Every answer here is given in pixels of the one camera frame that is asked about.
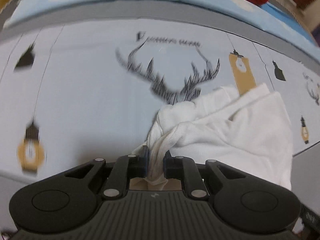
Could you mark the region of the white long-sleeve shirt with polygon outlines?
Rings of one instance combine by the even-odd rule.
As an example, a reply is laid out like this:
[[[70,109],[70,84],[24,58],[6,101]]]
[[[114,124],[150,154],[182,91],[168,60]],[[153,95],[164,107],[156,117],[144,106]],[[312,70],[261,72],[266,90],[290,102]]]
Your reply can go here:
[[[167,179],[167,152],[203,164],[209,159],[291,189],[293,135],[281,95],[264,83],[240,95],[233,86],[214,89],[191,101],[163,106],[155,115],[145,146],[150,150],[145,178],[134,190],[176,190]]]

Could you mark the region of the grey printed bed sheet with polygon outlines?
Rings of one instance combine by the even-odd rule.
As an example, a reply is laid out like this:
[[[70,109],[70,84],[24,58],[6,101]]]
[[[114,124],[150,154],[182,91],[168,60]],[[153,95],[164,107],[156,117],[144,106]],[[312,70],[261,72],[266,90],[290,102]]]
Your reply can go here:
[[[233,17],[137,0],[43,14],[1,34],[1,228],[21,187],[144,143],[163,106],[190,93],[278,92],[293,135],[291,183],[319,211],[319,64]]]

